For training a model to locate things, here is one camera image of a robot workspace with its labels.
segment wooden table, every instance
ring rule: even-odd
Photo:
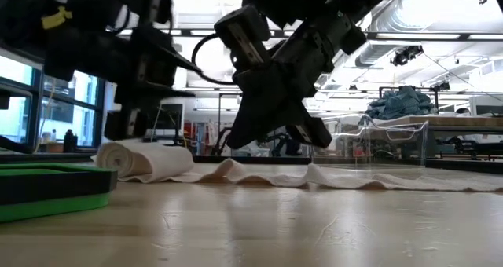
[[[450,138],[471,134],[502,134],[503,118],[486,117],[445,117],[445,116],[407,116],[389,121],[382,121],[383,127],[414,127],[428,122],[428,140],[426,156],[435,157],[436,138]]]
[[[106,208],[0,225],[0,266],[501,266],[502,223],[493,193],[120,183]]]

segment white cloth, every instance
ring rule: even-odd
[[[503,192],[503,177],[420,167],[348,170],[331,167],[244,165],[231,159],[217,166],[194,166],[190,152],[181,147],[121,141],[103,144],[95,161],[117,169],[120,181],[143,183],[261,184],[299,188],[312,183],[339,189],[400,189],[447,192]]]
[[[103,144],[94,161],[98,167],[118,171],[120,181],[166,181],[194,167],[192,153],[179,146],[116,141]]]

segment green tray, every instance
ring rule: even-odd
[[[108,204],[117,172],[67,164],[0,165],[0,222]]]

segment window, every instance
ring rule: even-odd
[[[11,141],[25,143],[27,138],[28,113],[30,99],[24,97],[12,97],[9,109],[0,110],[0,116],[7,123],[0,123],[0,134]]]
[[[47,75],[44,79],[44,90],[52,91],[53,82],[56,82],[54,86],[55,94],[96,105],[98,79],[95,76],[75,71],[73,79],[66,82],[62,79],[53,79]]]
[[[23,90],[20,93],[27,96],[30,93],[32,98],[10,98],[9,109],[0,110],[4,121],[0,123],[0,135],[34,148],[41,130],[50,134],[55,130],[60,143],[66,132],[72,130],[78,146],[100,144],[105,81],[76,71],[73,80],[66,82],[42,75],[39,69],[2,54],[9,56],[0,53],[0,84]]]
[[[32,68],[20,62],[0,56],[0,77],[21,82],[26,85],[33,83]]]
[[[94,110],[53,99],[47,115],[48,103],[49,98],[44,97],[40,116],[40,126],[43,124],[42,135],[44,133],[50,135],[56,130],[56,140],[62,142],[67,131],[72,130],[79,139],[78,146],[93,146]]]

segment yellow label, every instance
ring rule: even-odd
[[[63,6],[57,8],[59,11],[52,16],[42,18],[42,27],[46,30],[62,25],[67,19],[73,17],[72,12],[67,11]]]

